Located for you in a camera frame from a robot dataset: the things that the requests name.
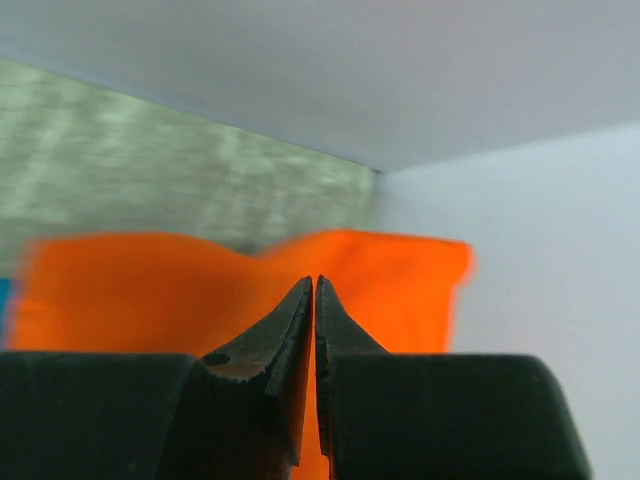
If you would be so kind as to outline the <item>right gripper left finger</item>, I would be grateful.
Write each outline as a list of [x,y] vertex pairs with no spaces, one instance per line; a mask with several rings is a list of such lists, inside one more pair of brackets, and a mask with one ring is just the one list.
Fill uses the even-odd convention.
[[6,351],[5,479],[287,479],[300,461],[312,281],[197,357]]

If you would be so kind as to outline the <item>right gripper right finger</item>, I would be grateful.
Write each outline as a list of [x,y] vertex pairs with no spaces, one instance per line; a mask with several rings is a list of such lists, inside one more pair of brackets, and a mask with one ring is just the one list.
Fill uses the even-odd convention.
[[587,479],[561,385],[514,354],[395,354],[315,294],[320,447],[333,479]]

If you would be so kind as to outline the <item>orange t shirt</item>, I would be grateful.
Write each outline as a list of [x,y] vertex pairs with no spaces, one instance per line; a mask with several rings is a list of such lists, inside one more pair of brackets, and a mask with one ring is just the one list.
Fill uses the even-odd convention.
[[470,247],[462,242],[349,230],[308,235],[256,256],[169,233],[48,240],[24,264],[4,352],[202,357],[262,320],[310,278],[300,461],[287,479],[326,479],[316,395],[318,280],[331,282],[349,316],[385,350],[442,353],[454,290],[470,262]]

